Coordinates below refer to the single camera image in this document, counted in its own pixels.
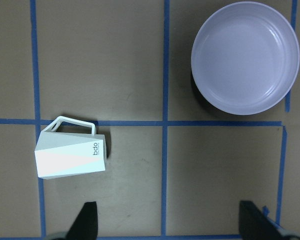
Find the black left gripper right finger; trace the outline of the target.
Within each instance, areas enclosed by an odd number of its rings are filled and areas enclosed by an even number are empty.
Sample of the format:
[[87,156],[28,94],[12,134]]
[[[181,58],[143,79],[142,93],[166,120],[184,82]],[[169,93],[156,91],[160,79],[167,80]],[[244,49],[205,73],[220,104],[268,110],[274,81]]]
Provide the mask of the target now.
[[239,202],[239,234],[243,240],[286,240],[249,200]]

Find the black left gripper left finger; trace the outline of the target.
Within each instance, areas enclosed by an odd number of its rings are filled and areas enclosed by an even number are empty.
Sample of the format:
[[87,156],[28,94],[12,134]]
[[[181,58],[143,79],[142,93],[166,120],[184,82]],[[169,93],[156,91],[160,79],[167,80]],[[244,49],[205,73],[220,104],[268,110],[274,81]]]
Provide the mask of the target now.
[[66,240],[96,240],[98,237],[97,202],[85,202],[65,235]]

